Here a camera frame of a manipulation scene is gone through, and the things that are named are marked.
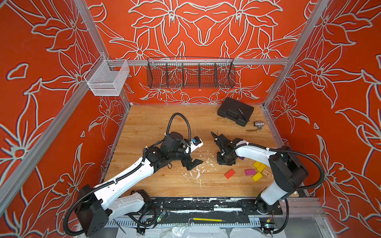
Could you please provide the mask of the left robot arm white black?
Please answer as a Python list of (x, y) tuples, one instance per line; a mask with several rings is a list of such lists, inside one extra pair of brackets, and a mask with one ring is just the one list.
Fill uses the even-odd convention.
[(63, 231), (66, 235), (75, 237), (96, 234), (111, 217), (117, 216), (111, 206), (123, 193), (161, 168), (171, 166), (173, 161), (180, 161), (188, 171), (203, 163), (202, 160), (191, 157), (192, 152), (203, 146), (199, 137), (192, 137), (191, 130), (188, 130), (187, 139), (178, 132), (170, 131), (176, 116), (181, 117), (186, 124), (189, 123), (183, 114), (174, 113), (164, 138), (145, 147), (142, 156), (133, 165), (104, 183), (95, 187), (87, 184), (79, 191), (76, 202), (63, 219)]

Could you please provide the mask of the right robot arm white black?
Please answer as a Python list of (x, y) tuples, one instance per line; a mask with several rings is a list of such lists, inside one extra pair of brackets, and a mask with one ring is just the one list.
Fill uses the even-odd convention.
[[(214, 143), (218, 146), (217, 163), (223, 166), (233, 166), (240, 157), (259, 162), (271, 169), (272, 183), (256, 198), (256, 209), (260, 214), (268, 214), (272, 206), (279, 200), (285, 200), (298, 190), (312, 189), (321, 185), (325, 173), (322, 165), (306, 154), (293, 151), (290, 147), (268, 148), (243, 139), (228, 140), (224, 135), (211, 133)], [(311, 161), (319, 171), (319, 178), (311, 185), (302, 186), (309, 172), (299, 157)]]

